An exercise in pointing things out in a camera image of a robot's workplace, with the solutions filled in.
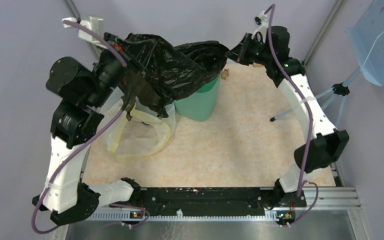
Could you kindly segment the black trash bag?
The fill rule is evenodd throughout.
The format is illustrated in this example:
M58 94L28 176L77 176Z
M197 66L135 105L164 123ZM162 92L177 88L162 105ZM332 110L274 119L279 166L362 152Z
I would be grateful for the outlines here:
M126 118L136 102L167 118L165 107L185 99L216 79L227 63L229 48L216 40L174 46L155 34L130 33L127 38L111 37L144 68L144 73L128 73L118 84Z

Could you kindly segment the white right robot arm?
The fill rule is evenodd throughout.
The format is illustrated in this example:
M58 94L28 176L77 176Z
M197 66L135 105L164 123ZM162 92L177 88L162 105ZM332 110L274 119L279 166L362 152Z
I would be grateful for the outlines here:
M335 163L350 139L346 130L338 130L325 115L309 86L305 68L289 55L289 40L285 27L274 26L265 40L260 32L246 33L226 54L241 65L264 66L301 126L305 144L294 151L295 162L274 184L273 200L279 206L287 206L314 173Z

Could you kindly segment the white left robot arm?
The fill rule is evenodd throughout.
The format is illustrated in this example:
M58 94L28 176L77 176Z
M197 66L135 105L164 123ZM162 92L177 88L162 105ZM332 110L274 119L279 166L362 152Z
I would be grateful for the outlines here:
M138 184L124 177L103 185L82 181L91 143L103 132L104 116L98 112L132 65L121 40L104 33L104 40L126 61L122 64L104 49L92 70L75 58L58 59L50 68L46 88L61 98L53 113L51 157L44 190L32 199L39 211L50 211L57 226L83 221L96 209L117 202L134 207L140 202Z

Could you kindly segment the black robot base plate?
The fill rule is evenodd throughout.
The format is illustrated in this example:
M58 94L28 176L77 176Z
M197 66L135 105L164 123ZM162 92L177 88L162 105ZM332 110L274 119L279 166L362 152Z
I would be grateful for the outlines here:
M263 216L269 210L307 206L304 194L273 187L148 187L134 190L129 205L143 207L153 217L181 211L185 217Z

